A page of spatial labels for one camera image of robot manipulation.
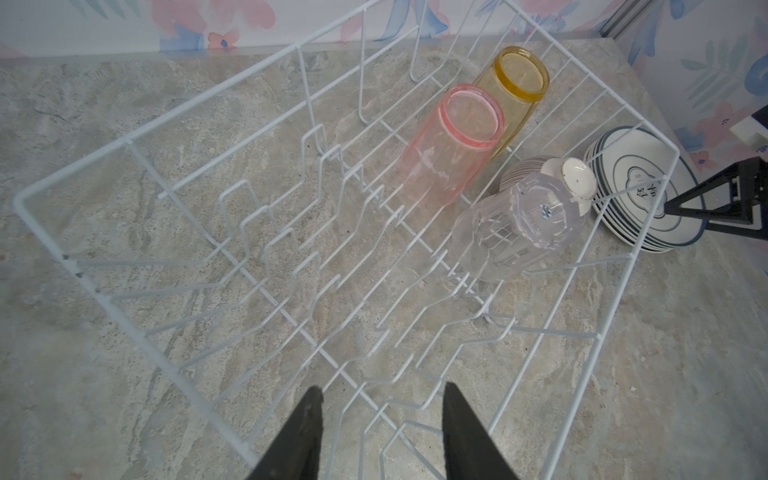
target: rim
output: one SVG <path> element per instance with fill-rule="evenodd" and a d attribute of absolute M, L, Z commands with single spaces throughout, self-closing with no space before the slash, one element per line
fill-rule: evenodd
<path fill-rule="evenodd" d="M 507 55 L 520 55 L 523 58 L 526 58 L 528 61 L 530 61 L 538 70 L 538 73 L 541 75 L 541 81 L 543 85 L 541 88 L 537 91 L 527 91 L 523 88 L 520 88 L 517 86 L 510 78 L 507 76 L 507 74 L 504 72 L 504 69 L 502 68 L 502 58 L 504 58 Z M 538 59 L 536 55 L 533 55 L 530 51 L 521 48 L 521 47 L 507 47 L 504 48 L 502 51 L 496 55 L 496 58 L 493 61 L 493 69 L 496 73 L 496 77 L 498 77 L 498 80 L 502 83 L 504 88 L 507 89 L 507 91 L 510 94 L 513 94 L 515 97 L 520 97 L 525 101 L 529 101 L 531 103 L 535 103 L 540 101 L 544 94 L 547 93 L 547 90 L 549 89 L 549 71 L 544 66 L 543 63 L 541 63 L 541 60 Z"/>
<path fill-rule="evenodd" d="M 592 171 L 595 174 L 595 177 L 598 179 L 598 190 L 603 196 L 608 195 L 607 191 L 603 188 L 604 185 L 604 178 L 602 174 L 602 165 L 601 164 L 594 164 L 594 167 L 592 168 Z M 619 230 L 624 230 L 625 235 L 634 236 L 634 241 L 637 240 L 637 238 L 640 237 L 640 229 L 638 229 L 634 223 L 631 223 L 622 213 L 621 210 L 614 204 L 610 203 L 608 205 L 608 209 L 606 209 L 605 214 L 610 217 L 610 222 L 613 223 L 614 228 Z M 643 245 L 657 248 L 657 249 L 664 249 L 664 251 L 668 251 L 672 246 L 666 245 L 661 243 L 656 237 L 653 237 L 650 235 L 650 233 L 647 233 L 645 238 L 643 239 Z"/>
<path fill-rule="evenodd" d="M 601 188 L 601 183 L 598 179 L 598 191 L 599 193 L 605 195 L 605 192 Z M 624 224 L 624 222 L 616 217 L 616 214 L 613 212 L 613 204 L 608 204 L 608 208 L 605 210 L 605 214 L 603 215 L 605 219 L 605 225 L 608 227 L 608 229 L 613 232 L 614 235 L 619 237 L 619 240 L 622 240 L 627 245 L 634 246 L 637 244 L 637 238 L 639 235 L 636 233 L 634 234 L 634 239 L 632 238 L 632 230 L 628 229 L 627 226 Z M 601 205 L 595 204 L 592 205 L 593 210 L 596 214 L 600 214 Z M 641 249 L 644 252 L 649 253 L 664 253 L 668 252 L 669 250 L 672 250 L 671 247 L 666 247 L 662 245 L 657 245 L 654 241 L 649 240 L 648 235 L 645 236 L 645 239 L 643 240 L 643 244 L 641 245 Z"/>
<path fill-rule="evenodd" d="M 458 127 L 456 127 L 453 122 L 451 122 L 445 107 L 448 106 L 448 102 L 451 98 L 453 98 L 454 95 L 461 93 L 470 94 L 480 102 L 485 103 L 488 109 L 495 115 L 496 130 L 488 140 L 478 140 L 476 138 L 469 137 Z M 440 113 L 440 120 L 442 121 L 442 124 L 445 126 L 445 129 L 448 131 L 448 133 L 450 133 L 451 136 L 454 137 L 454 139 L 456 139 L 459 143 L 464 144 L 467 147 L 486 150 L 495 147 L 499 139 L 502 137 L 502 132 L 504 131 L 505 126 L 502 108 L 487 91 L 480 87 L 476 87 L 471 84 L 459 84 L 450 88 L 440 99 L 440 103 L 438 104 L 438 111 Z"/>
<path fill-rule="evenodd" d="M 611 134 L 613 134 L 613 133 L 615 133 L 616 131 L 619 131 L 619 130 L 631 130 L 631 129 L 632 129 L 631 126 L 625 125 L 625 126 L 622 126 L 622 127 L 613 128 L 612 130 L 606 132 L 605 134 L 603 134 L 598 139 L 598 141 L 596 143 L 595 151 L 602 150 L 606 140 L 608 139 L 609 136 L 611 136 Z M 644 132 L 646 134 L 649 134 L 651 137 L 656 138 L 658 140 L 658 137 L 656 135 L 652 134 L 651 132 L 645 130 L 642 127 L 638 127 L 635 130 L 639 130 L 639 131 L 642 131 L 642 132 Z M 607 186 L 607 183 L 605 183 L 605 177 L 604 177 L 604 175 L 602 175 L 603 174 L 603 172 L 602 172 L 602 170 L 603 170 L 602 169 L 602 167 L 603 167 L 603 165 L 602 165 L 602 157 L 603 157 L 603 154 L 599 153 L 595 157 L 595 159 L 593 161 L 594 162 L 597 162 L 598 160 L 600 161 L 599 164 L 596 164 L 596 167 L 597 167 L 597 170 L 600 172 L 600 176 L 601 176 L 602 182 L 604 183 L 604 185 Z M 696 176 L 694 175 L 694 173 L 690 169 L 690 167 L 688 167 L 688 164 L 685 162 L 685 160 L 682 157 L 679 157 L 679 161 L 680 161 L 679 163 L 682 163 L 685 166 L 686 171 L 690 175 L 691 179 L 694 181 L 694 186 L 698 185 L 699 183 L 696 180 Z M 704 202 L 704 198 L 702 196 L 699 196 L 698 198 L 700 198 L 700 200 L 701 200 L 702 208 L 706 209 L 707 205 Z M 622 217 L 625 222 L 628 222 L 631 225 L 631 228 L 629 228 L 630 232 L 637 232 L 637 233 L 640 232 L 640 228 L 637 227 L 636 225 L 634 225 L 634 222 L 632 222 L 631 220 L 627 219 L 627 216 L 621 212 L 621 208 L 617 207 L 616 209 L 613 209 L 613 210 L 616 210 L 615 213 L 618 216 Z M 662 239 L 654 236 L 650 231 L 646 234 L 646 238 L 651 237 L 653 240 L 655 240 L 655 243 L 659 243 L 661 246 L 666 247 L 666 248 L 686 247 L 688 245 L 691 245 L 691 244 L 697 242 L 701 238 L 701 236 L 703 235 L 703 233 L 704 233 L 704 231 L 706 229 L 707 229 L 707 221 L 706 220 L 702 220 L 701 221 L 701 226 L 700 226 L 699 231 L 697 232 L 697 234 L 691 240 L 688 240 L 688 241 L 683 242 L 683 243 L 671 243 L 671 242 L 662 240 Z"/>

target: glass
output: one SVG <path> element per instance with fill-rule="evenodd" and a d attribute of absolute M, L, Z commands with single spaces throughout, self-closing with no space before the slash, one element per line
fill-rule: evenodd
<path fill-rule="evenodd" d="M 504 133 L 491 158 L 518 134 L 549 89 L 549 72 L 541 60 L 520 47 L 507 47 L 475 80 L 502 106 Z"/>
<path fill-rule="evenodd" d="M 504 130 L 504 114 L 488 92 L 470 84 L 448 90 L 429 112 L 398 162 L 413 200 L 442 207 L 469 185 Z"/>
<path fill-rule="evenodd" d="M 565 250 L 581 225 L 578 205 L 566 186 L 533 173 L 459 215 L 451 251 L 470 275 L 506 280 Z"/>

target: clear plastic cup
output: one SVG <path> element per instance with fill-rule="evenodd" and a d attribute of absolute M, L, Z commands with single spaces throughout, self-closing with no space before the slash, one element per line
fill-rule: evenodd
<path fill-rule="evenodd" d="M 452 253 L 480 280 L 506 280 L 560 253 L 581 229 L 578 203 L 562 181 L 533 173 L 459 215 Z"/>

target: black bracket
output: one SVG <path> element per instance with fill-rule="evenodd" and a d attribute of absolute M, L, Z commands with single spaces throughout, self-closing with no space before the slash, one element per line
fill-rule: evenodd
<path fill-rule="evenodd" d="M 723 184 L 729 184 L 730 202 L 714 210 L 681 205 Z M 708 220 L 752 225 L 753 207 L 760 205 L 760 230 L 712 223 Z M 760 157 L 736 162 L 664 204 L 664 213 L 705 220 L 707 230 L 768 240 L 768 164 Z"/>

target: stack of plates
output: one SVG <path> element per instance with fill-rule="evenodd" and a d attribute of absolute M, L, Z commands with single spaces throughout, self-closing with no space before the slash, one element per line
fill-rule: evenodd
<path fill-rule="evenodd" d="M 605 148 L 590 165 L 598 179 L 598 197 L 626 190 L 649 178 L 664 175 L 671 162 L 670 148 L 651 133 L 638 128 L 619 127 L 607 132 L 593 143 L 584 155 L 588 161 L 594 152 Z M 694 173 L 681 158 L 672 172 L 667 189 L 659 191 L 658 184 L 639 187 L 614 198 L 605 211 L 605 225 L 625 243 L 635 245 L 650 205 L 659 194 L 663 194 L 642 250 L 661 253 L 673 248 L 691 245 L 701 238 L 706 223 L 689 217 L 678 217 L 664 213 L 664 203 L 697 185 Z M 595 204 L 598 213 L 603 204 Z M 705 208 L 702 197 L 686 202 L 684 207 Z"/>
<path fill-rule="evenodd" d="M 502 174 L 502 181 L 498 185 L 498 191 L 507 190 L 512 185 L 518 183 L 520 180 L 526 178 L 530 174 L 537 174 L 541 172 L 541 167 L 544 163 L 552 157 L 532 157 L 525 160 L 521 160 L 511 167 L 504 170 Z"/>

